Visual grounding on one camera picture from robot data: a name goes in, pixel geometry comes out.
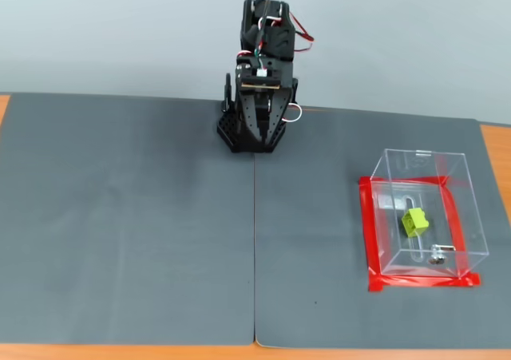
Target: wooden table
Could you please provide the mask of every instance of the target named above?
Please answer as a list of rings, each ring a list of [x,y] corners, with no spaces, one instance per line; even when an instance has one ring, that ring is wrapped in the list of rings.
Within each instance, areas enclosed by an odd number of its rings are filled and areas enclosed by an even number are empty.
[[[0,123],[9,102],[0,96]],[[511,128],[481,127],[505,209],[511,219]],[[192,360],[276,360],[276,359],[417,359],[509,360],[511,350],[279,350],[250,346],[75,346],[2,344],[0,359],[119,359],[159,360],[186,358]]]

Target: red wire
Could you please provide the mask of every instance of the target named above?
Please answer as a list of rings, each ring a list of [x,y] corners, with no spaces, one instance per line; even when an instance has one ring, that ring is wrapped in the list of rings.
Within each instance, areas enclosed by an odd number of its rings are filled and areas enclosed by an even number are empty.
[[[291,15],[291,17],[293,18],[293,20],[296,22],[296,24],[298,25],[298,27],[303,31],[303,33],[300,33],[299,31],[297,31],[296,33],[304,38],[304,39],[307,39],[309,42],[314,42],[314,37],[312,37],[306,30],[305,28],[302,26],[302,24],[299,22],[298,19],[296,19],[296,17],[293,15],[293,13],[290,11],[289,14]]]
[[[311,49],[312,47],[312,42],[314,42],[314,37],[312,37],[306,30],[305,28],[303,27],[303,25],[299,22],[298,19],[296,19],[296,17],[293,15],[293,13],[290,11],[289,14],[291,15],[292,19],[296,22],[296,24],[298,25],[298,27],[302,30],[302,31],[298,31],[298,30],[295,30],[295,32],[303,39],[305,39],[306,41],[309,41],[311,44],[309,45],[309,47],[305,48],[305,49],[296,49],[295,52],[296,53],[300,53],[300,52],[303,52],[303,51],[308,51]]]

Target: gray table mat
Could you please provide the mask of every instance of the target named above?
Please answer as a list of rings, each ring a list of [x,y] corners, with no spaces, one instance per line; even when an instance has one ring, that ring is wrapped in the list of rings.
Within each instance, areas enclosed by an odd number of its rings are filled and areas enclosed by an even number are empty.
[[[0,342],[247,345],[253,158],[220,104],[13,95],[0,143]]]
[[[464,152],[489,246],[479,288],[367,291],[358,179],[384,148]],[[511,347],[511,233],[479,124],[310,111],[255,158],[255,335],[263,346]]]

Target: robotic arm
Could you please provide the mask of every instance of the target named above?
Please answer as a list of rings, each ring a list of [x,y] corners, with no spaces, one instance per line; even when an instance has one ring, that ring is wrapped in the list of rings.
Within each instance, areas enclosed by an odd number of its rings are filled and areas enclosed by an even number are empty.
[[[272,152],[286,131],[286,108],[290,103],[299,107],[295,103],[298,80],[293,78],[295,35],[309,42],[314,38],[293,17],[303,32],[297,31],[291,17],[286,2],[244,3],[235,99],[227,74],[224,114],[217,124],[218,133],[233,152]]]

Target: clear acrylic box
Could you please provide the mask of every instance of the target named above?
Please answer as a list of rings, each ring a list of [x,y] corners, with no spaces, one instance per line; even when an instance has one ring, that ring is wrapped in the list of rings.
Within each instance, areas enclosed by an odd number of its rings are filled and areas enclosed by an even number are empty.
[[[370,186],[382,274],[462,277],[488,256],[465,154],[386,149]]]

